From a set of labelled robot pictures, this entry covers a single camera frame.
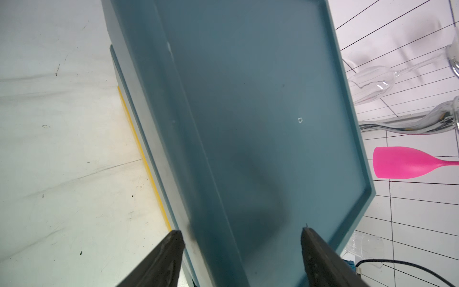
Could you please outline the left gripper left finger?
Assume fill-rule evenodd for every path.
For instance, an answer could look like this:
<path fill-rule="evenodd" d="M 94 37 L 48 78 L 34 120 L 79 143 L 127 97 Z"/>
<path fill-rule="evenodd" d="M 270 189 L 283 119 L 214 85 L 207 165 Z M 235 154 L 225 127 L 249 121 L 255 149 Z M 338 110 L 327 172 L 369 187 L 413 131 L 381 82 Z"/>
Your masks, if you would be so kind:
<path fill-rule="evenodd" d="M 170 231 L 118 287 L 176 287 L 184 250 L 182 232 Z"/>

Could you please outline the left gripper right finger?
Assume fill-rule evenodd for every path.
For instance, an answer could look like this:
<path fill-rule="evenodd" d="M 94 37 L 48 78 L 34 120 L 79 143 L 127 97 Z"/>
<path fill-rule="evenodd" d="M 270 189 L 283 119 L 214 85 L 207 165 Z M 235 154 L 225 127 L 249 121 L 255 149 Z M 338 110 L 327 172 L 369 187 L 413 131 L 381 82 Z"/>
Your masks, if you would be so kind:
<path fill-rule="evenodd" d="M 311 287 L 367 286 L 312 228 L 302 229 L 301 247 L 304 268 Z"/>

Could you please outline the teal three-drawer cabinet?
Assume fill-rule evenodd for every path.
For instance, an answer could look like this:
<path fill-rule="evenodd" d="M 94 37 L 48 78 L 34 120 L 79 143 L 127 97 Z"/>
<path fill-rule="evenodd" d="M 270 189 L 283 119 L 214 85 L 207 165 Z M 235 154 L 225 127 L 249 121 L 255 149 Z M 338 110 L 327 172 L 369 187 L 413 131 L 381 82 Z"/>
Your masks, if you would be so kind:
<path fill-rule="evenodd" d="M 196 287 L 307 287 L 375 197 L 327 1 L 103 1 L 118 85 Z"/>

